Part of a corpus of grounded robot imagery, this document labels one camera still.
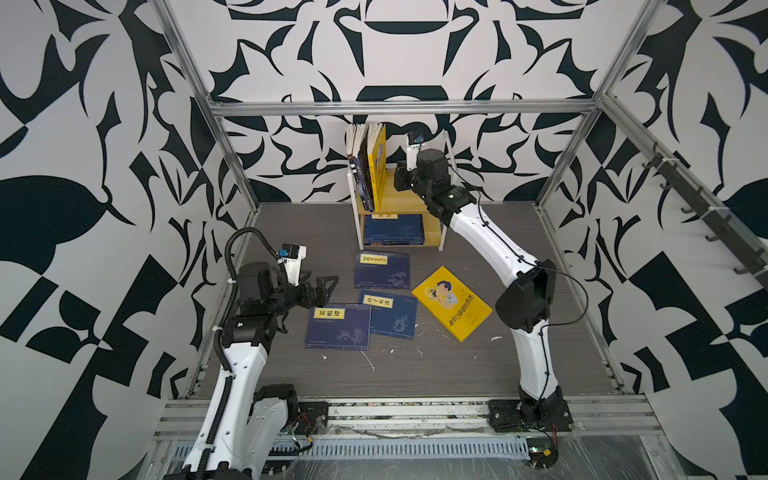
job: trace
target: wall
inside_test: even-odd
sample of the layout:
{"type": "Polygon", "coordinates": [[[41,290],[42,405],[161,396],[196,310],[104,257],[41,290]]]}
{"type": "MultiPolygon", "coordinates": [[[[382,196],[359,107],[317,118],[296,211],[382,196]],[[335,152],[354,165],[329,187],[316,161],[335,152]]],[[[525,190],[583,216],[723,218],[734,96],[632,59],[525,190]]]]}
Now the wall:
{"type": "MultiPolygon", "coordinates": [[[[619,99],[765,238],[768,11],[692,4],[660,12],[619,99]]],[[[557,240],[688,472],[766,475],[768,293],[645,161],[603,115],[547,207],[557,240]]]]}
{"type": "MultiPolygon", "coordinates": [[[[217,101],[589,98],[641,0],[171,0],[217,101]]],[[[364,121],[366,118],[355,118],[364,121]]],[[[388,161],[405,133],[447,131],[462,176],[534,200],[576,114],[376,116],[388,161]]],[[[347,117],[229,118],[260,200],[349,196],[347,117]]]]}
{"type": "Polygon", "coordinates": [[[2,477],[134,478],[248,209],[149,4],[4,2],[0,43],[2,477]]]}

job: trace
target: dark blue book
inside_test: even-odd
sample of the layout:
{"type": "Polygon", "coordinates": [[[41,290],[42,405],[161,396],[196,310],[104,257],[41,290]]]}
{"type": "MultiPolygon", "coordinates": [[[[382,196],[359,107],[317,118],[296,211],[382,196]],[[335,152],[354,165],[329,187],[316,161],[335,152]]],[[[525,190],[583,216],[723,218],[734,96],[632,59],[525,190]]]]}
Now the dark blue book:
{"type": "Polygon", "coordinates": [[[304,348],[367,350],[371,306],[329,303],[310,310],[304,348]]]}
{"type": "Polygon", "coordinates": [[[411,288],[407,253],[363,250],[355,256],[355,288],[411,288]]]}
{"type": "Polygon", "coordinates": [[[362,290],[360,303],[371,306],[371,333],[413,340],[419,305],[416,298],[362,290]]]}
{"type": "Polygon", "coordinates": [[[424,244],[424,223],[420,214],[400,214],[397,218],[366,215],[362,231],[365,245],[424,244]]]}

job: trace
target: shelf board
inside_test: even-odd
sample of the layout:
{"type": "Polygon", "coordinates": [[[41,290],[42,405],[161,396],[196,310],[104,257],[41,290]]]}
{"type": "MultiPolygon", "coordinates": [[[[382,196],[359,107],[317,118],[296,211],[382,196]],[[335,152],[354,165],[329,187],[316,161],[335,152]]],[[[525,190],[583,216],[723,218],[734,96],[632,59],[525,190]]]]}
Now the shelf board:
{"type": "MultiPolygon", "coordinates": [[[[360,216],[360,233],[365,238],[365,217],[360,216]]],[[[424,223],[424,244],[422,245],[367,245],[363,244],[363,247],[372,248],[399,248],[399,247],[439,247],[442,240],[442,230],[440,220],[433,217],[431,214],[422,214],[422,222],[424,223]]]]}
{"type": "Polygon", "coordinates": [[[424,204],[424,200],[410,190],[398,192],[395,190],[394,182],[395,171],[387,169],[384,182],[384,193],[382,195],[382,205],[377,212],[366,212],[366,209],[362,207],[360,195],[356,193],[355,201],[357,202],[357,212],[361,215],[427,213],[427,206],[424,204]]]}

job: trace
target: cartoon man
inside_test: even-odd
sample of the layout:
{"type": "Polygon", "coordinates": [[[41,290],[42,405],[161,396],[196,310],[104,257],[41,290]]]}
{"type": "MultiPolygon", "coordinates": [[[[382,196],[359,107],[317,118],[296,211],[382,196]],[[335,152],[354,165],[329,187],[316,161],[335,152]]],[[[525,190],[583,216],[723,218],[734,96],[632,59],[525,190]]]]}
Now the cartoon man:
{"type": "Polygon", "coordinates": [[[434,289],[430,289],[428,297],[430,300],[437,300],[437,303],[445,309],[450,309],[458,304],[458,298],[451,291],[451,283],[445,280],[437,282],[434,289]]]}

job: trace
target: book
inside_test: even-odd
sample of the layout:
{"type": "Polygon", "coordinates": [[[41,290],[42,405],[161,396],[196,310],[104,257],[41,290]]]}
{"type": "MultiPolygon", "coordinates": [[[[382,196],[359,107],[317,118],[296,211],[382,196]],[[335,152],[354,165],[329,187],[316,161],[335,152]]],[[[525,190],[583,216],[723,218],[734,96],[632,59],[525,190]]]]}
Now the book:
{"type": "Polygon", "coordinates": [[[366,215],[362,222],[365,245],[423,245],[421,214],[366,215]]]}
{"type": "Polygon", "coordinates": [[[381,209],[386,180],[386,126],[384,124],[370,124],[368,126],[366,146],[373,206],[378,212],[381,209]]]}
{"type": "Polygon", "coordinates": [[[310,310],[304,348],[367,350],[371,306],[329,303],[310,310]]]}
{"type": "Polygon", "coordinates": [[[413,340],[419,301],[412,296],[360,291],[360,303],[371,306],[371,333],[413,340]]]}
{"type": "Polygon", "coordinates": [[[459,342],[474,332],[493,311],[444,266],[411,293],[459,342]]]}
{"type": "Polygon", "coordinates": [[[352,176],[355,179],[362,207],[369,212],[373,212],[374,206],[364,174],[364,171],[368,169],[368,165],[361,161],[359,155],[360,147],[362,145],[362,137],[366,132],[365,125],[347,125],[345,137],[346,157],[349,161],[349,168],[352,171],[352,176]]]}
{"type": "Polygon", "coordinates": [[[407,253],[358,252],[355,288],[411,288],[411,258],[407,253]]]}

